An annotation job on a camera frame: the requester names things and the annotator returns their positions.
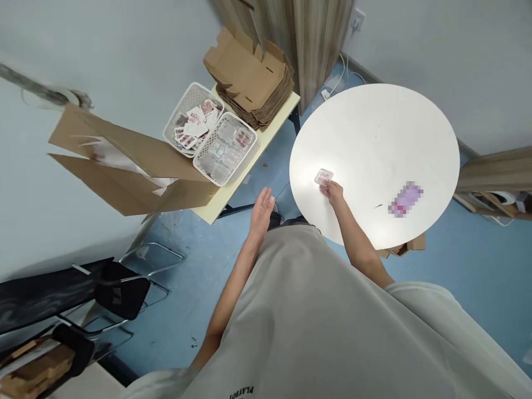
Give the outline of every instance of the plastic storage basket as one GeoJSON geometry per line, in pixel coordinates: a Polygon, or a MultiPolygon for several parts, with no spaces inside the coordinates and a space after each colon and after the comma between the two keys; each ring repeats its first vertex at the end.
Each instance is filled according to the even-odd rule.
{"type": "Polygon", "coordinates": [[[259,147],[257,132],[235,114],[226,112],[206,137],[192,163],[221,187],[242,174],[259,147]]]}
{"type": "MultiPolygon", "coordinates": [[[[172,147],[174,147],[187,158],[194,158],[196,154],[187,154],[182,152],[182,149],[177,146],[177,142],[174,138],[174,129],[176,127],[177,118],[179,118],[181,114],[186,114],[195,106],[199,106],[205,100],[212,100],[216,106],[220,108],[220,115],[223,115],[223,111],[225,109],[223,102],[221,102],[220,99],[217,98],[209,89],[199,83],[193,82],[185,91],[185,94],[183,94],[183,97],[181,97],[179,103],[177,103],[177,107],[174,109],[172,116],[170,117],[170,120],[166,124],[162,133],[165,141],[167,141],[172,147]]],[[[204,140],[206,140],[210,134],[211,132],[208,133],[204,140]]]]}

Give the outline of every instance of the small table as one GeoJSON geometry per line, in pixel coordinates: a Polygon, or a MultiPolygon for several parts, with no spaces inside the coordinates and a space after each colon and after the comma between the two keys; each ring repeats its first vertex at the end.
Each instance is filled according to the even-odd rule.
{"type": "MultiPolygon", "coordinates": [[[[216,85],[214,85],[214,87],[212,88],[212,92],[216,93],[216,85]]],[[[234,213],[242,212],[247,209],[253,208],[254,204],[233,208],[227,205],[227,203],[229,202],[234,192],[240,186],[240,184],[247,176],[253,165],[255,165],[264,150],[266,150],[266,148],[268,147],[268,144],[270,144],[272,139],[275,137],[275,135],[287,119],[289,119],[294,124],[295,134],[298,134],[299,129],[301,127],[299,122],[298,109],[296,107],[298,102],[299,95],[292,91],[292,93],[284,102],[279,112],[277,112],[277,115],[274,117],[272,123],[270,123],[268,128],[264,131],[257,131],[260,147],[257,153],[251,159],[248,166],[246,166],[246,168],[242,171],[241,175],[238,176],[232,183],[220,187],[220,189],[216,192],[216,194],[214,194],[214,196],[211,198],[207,205],[198,208],[192,208],[196,215],[201,217],[207,223],[213,224],[215,220],[220,217],[229,216],[234,213]]],[[[224,102],[224,104],[226,106],[226,111],[234,112],[227,103],[224,102]]]]}
{"type": "Polygon", "coordinates": [[[451,124],[430,100],[400,86],[371,84],[342,91],[307,119],[290,157],[290,184],[310,224],[343,245],[340,227],[314,178],[334,173],[375,249],[402,245],[443,213],[458,181],[460,158],[451,124]],[[414,182],[422,197],[403,217],[388,206],[414,182]]]}

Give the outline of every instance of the wrist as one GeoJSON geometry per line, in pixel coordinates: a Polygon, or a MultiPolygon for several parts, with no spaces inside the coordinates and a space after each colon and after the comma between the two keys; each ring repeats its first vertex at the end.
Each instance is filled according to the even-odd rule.
{"type": "Polygon", "coordinates": [[[347,207],[347,202],[345,202],[345,199],[341,197],[341,198],[338,198],[332,201],[331,206],[333,210],[336,212],[336,211],[340,211],[343,208],[347,207]]]}
{"type": "Polygon", "coordinates": [[[264,235],[256,232],[249,232],[248,238],[245,239],[244,246],[249,248],[260,248],[262,241],[264,241],[264,235]]]}

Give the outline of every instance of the chair frame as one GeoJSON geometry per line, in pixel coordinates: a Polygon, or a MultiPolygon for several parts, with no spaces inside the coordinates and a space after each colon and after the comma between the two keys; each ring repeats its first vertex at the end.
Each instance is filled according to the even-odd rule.
{"type": "MultiPolygon", "coordinates": [[[[144,248],[144,247],[149,247],[149,246],[154,246],[154,247],[159,247],[163,250],[165,250],[166,252],[174,255],[176,258],[179,259],[179,262],[173,264],[173,265],[170,265],[170,266],[167,266],[167,267],[163,267],[163,268],[159,268],[159,269],[155,269],[153,270],[152,272],[146,274],[146,275],[142,275],[142,274],[139,274],[137,276],[133,276],[133,277],[128,277],[128,278],[124,278],[124,279],[120,279],[120,280],[115,280],[115,281],[98,281],[98,284],[102,284],[102,285],[117,285],[117,284],[120,284],[120,283],[125,283],[125,282],[128,282],[128,281],[132,281],[132,280],[136,280],[136,279],[141,279],[141,278],[144,278],[144,279],[147,279],[150,284],[157,288],[158,290],[162,291],[165,293],[165,296],[161,299],[158,299],[157,301],[151,303],[148,305],[148,303],[146,303],[144,301],[144,304],[145,306],[139,311],[139,314],[141,312],[143,312],[144,310],[146,310],[147,308],[149,308],[150,306],[153,306],[155,305],[156,303],[159,303],[160,301],[162,300],[165,300],[169,293],[170,293],[170,290],[168,290],[166,287],[162,286],[161,284],[153,281],[151,279],[151,277],[154,275],[154,274],[157,274],[157,273],[160,273],[160,272],[163,272],[165,270],[169,270],[169,269],[172,269],[174,267],[176,267],[177,265],[181,264],[184,260],[185,260],[185,257],[177,252],[175,252],[174,250],[162,245],[162,244],[159,244],[157,242],[147,242],[147,243],[144,243],[144,244],[141,244],[141,245],[138,245],[137,247],[133,248],[133,249],[130,249],[129,251],[127,251],[124,256],[122,256],[119,260],[118,260],[118,263],[123,264],[123,262],[132,254],[136,253],[138,250],[144,248]]],[[[144,259],[146,262],[148,262],[150,265],[154,266],[150,261],[148,261],[147,259],[144,259]]],[[[90,271],[84,269],[83,267],[81,267],[80,265],[77,265],[77,264],[72,264],[70,265],[72,268],[84,273],[84,274],[91,274],[90,271]]],[[[127,323],[129,320],[125,319],[125,320],[122,320],[122,321],[119,321],[118,323],[114,323],[114,324],[111,324],[105,328],[102,328],[100,330],[95,330],[95,331],[87,331],[85,328],[77,325],[76,323],[74,323],[73,321],[71,321],[70,319],[68,319],[66,316],[62,316],[62,315],[56,315],[55,316],[59,321],[61,321],[62,323],[65,323],[67,324],[70,328],[72,328],[73,330],[75,330],[76,332],[78,332],[79,334],[81,334],[82,336],[84,336],[85,338],[89,339],[89,340],[97,340],[98,338],[100,338],[102,336],[102,334],[104,334],[105,332],[107,331],[110,331],[110,330],[113,330],[115,328],[119,328],[120,326],[124,325],[125,323],[127,323]]],[[[109,321],[112,322],[111,319],[109,319],[107,316],[105,315],[102,315],[102,316],[99,316],[98,318],[105,318],[109,321]]]]}

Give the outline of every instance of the table leg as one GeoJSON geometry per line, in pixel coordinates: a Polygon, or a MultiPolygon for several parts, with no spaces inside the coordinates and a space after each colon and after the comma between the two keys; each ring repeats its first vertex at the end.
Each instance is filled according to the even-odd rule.
{"type": "Polygon", "coordinates": [[[295,135],[297,136],[301,130],[301,121],[299,120],[298,106],[296,105],[288,119],[294,124],[295,135]]]}
{"type": "Polygon", "coordinates": [[[226,208],[222,211],[222,213],[220,213],[220,215],[218,216],[218,219],[221,219],[221,218],[223,218],[225,216],[230,216],[230,215],[235,214],[235,213],[246,211],[248,209],[253,208],[254,206],[255,206],[255,204],[249,204],[249,205],[244,205],[244,206],[241,206],[241,207],[233,208],[231,205],[226,205],[226,208]]]}

